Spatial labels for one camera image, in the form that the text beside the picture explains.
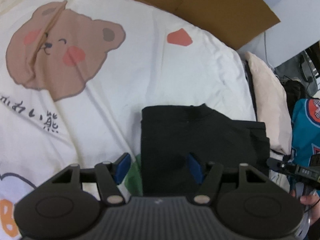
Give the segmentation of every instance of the brown bear face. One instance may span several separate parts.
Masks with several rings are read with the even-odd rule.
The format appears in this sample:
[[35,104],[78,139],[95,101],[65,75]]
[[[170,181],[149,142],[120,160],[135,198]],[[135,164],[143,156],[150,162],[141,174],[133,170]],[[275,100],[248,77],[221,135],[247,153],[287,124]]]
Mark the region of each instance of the brown bear face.
[[50,92],[52,99],[79,94],[110,50],[125,39],[121,25],[66,9],[67,1],[39,7],[13,35],[6,53],[16,84]]

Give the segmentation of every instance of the circular pad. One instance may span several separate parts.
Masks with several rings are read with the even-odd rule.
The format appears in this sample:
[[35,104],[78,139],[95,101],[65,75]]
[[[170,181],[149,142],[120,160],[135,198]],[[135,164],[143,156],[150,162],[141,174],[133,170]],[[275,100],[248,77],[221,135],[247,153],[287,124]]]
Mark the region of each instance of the circular pad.
[[274,198],[257,196],[248,198],[244,202],[245,211],[260,218],[271,218],[281,212],[281,204]]
[[14,219],[24,236],[57,239],[88,230],[99,213],[99,202],[87,192],[37,192],[36,189],[18,202]]
[[38,202],[36,210],[47,218],[58,218],[68,215],[73,209],[72,200],[65,197],[49,197]]
[[288,236],[303,218],[301,204],[286,192],[226,193],[217,204],[217,213],[229,229],[255,239]]

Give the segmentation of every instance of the cardboard box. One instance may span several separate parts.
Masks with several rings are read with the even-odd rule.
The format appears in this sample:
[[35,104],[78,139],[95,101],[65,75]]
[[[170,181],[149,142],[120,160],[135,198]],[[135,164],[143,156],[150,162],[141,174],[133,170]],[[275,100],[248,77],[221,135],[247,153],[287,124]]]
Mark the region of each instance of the cardboard box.
[[207,30],[237,50],[280,22],[263,0],[136,0]]

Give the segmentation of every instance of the white pillow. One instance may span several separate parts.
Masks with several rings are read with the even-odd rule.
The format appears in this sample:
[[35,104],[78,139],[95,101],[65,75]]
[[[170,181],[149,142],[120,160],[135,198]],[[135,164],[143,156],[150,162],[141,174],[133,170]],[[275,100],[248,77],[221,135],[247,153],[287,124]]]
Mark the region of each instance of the white pillow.
[[252,74],[257,121],[266,124],[270,148],[290,155],[292,127],[284,88],[263,60],[250,52],[246,52],[245,57]]

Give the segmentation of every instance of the black cable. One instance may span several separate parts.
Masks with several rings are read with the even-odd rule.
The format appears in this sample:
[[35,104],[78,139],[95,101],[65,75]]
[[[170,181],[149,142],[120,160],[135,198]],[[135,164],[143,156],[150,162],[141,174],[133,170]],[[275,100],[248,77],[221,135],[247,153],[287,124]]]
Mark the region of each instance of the black cable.
[[307,86],[307,88],[306,88],[307,93],[308,93],[308,88],[309,88],[310,84],[311,84],[311,83],[309,83],[308,86]]
[[308,209],[305,211],[305,213],[307,213],[308,211],[310,211],[311,209],[313,209],[313,208],[319,203],[319,201],[320,201],[320,198],[318,199],[318,201],[317,201],[314,205],[312,205],[310,208],[308,208]]

